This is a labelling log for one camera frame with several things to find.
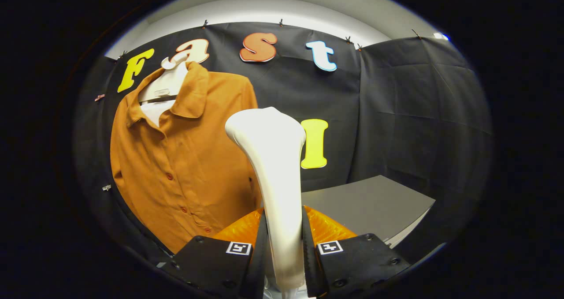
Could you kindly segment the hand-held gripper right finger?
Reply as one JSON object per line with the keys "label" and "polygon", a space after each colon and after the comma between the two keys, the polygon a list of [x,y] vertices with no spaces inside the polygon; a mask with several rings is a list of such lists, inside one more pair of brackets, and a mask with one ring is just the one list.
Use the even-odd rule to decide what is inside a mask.
{"label": "hand-held gripper right finger", "polygon": [[368,299],[410,267],[374,233],[355,235],[308,206],[302,207],[302,241],[310,298]]}

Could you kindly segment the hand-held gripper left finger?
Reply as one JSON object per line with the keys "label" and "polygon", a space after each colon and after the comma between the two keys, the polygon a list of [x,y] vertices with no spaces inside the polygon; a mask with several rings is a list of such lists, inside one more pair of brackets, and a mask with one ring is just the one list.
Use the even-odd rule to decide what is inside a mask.
{"label": "hand-held gripper left finger", "polygon": [[195,236],[161,269],[187,287],[191,299],[261,299],[267,246],[259,209],[214,237]]}

